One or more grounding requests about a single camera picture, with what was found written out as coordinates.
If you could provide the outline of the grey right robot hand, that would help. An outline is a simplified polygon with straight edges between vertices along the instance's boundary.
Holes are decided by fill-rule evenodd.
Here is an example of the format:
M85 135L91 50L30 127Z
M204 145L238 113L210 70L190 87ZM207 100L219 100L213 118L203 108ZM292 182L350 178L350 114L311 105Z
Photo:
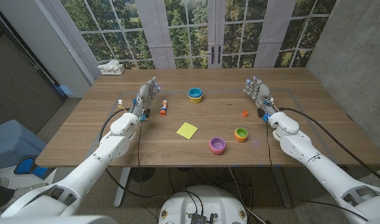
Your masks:
M273 103L268 86L259 78L246 79L243 92L248 95L255 103L260 118L269 119L271 115L279 112Z

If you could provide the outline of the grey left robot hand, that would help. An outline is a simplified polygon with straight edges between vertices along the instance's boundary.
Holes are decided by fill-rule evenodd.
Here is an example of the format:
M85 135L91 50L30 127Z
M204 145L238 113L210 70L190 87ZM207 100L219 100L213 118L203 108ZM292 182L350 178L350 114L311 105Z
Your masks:
M156 82L156 77L152 77L143 84L134 99L133 106L129 112L139 117L141 120L150 117L150 107L155 96L160 92L161 87Z

